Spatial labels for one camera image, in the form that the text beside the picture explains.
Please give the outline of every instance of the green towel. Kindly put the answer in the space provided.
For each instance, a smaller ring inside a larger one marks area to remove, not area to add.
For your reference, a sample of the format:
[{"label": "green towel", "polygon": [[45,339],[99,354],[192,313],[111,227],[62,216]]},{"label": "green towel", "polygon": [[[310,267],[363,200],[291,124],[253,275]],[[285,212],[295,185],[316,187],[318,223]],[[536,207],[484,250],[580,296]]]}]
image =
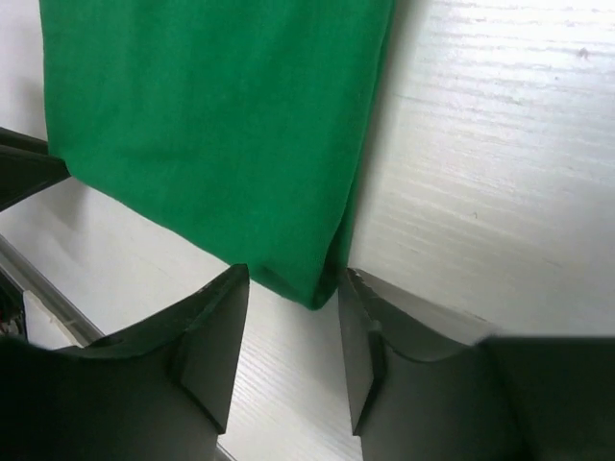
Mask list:
[{"label": "green towel", "polygon": [[50,152],[309,308],[348,259],[394,0],[40,0]]}]

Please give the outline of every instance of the black plastic holder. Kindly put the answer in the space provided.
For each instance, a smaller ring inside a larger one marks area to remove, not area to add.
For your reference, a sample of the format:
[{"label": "black plastic holder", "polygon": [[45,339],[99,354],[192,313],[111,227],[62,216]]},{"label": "black plastic holder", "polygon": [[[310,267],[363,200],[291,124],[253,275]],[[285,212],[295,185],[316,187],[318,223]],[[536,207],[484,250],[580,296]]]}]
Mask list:
[{"label": "black plastic holder", "polygon": [[615,459],[612,338],[447,338],[347,270],[339,318],[364,461]]},{"label": "black plastic holder", "polygon": [[[70,175],[39,139],[0,129],[0,211]],[[229,268],[194,295],[109,336],[0,235],[0,460],[231,461],[226,430],[246,318],[249,274]],[[28,344],[29,290],[84,346]]]}]

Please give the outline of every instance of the white surface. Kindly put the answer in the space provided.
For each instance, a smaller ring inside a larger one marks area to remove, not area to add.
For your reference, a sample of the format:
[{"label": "white surface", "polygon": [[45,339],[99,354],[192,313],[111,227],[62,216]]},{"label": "white surface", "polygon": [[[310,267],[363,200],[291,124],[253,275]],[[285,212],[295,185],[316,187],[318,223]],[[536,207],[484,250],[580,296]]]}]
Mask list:
[{"label": "white surface", "polygon": [[384,90],[353,263],[508,329],[614,333],[613,24],[611,1],[434,1]]},{"label": "white surface", "polygon": [[64,327],[37,296],[26,291],[23,294],[26,311],[28,341],[44,349],[60,349],[79,346],[77,340]]},{"label": "white surface", "polygon": [[[500,327],[609,333],[613,12],[532,4],[436,1],[423,28],[425,3],[402,9],[352,263]],[[0,126],[44,133],[40,58],[37,2],[0,0]],[[104,332],[225,267],[74,180],[0,214],[0,232]],[[238,461],[360,459],[334,303],[311,313],[253,285],[221,439]]]}]

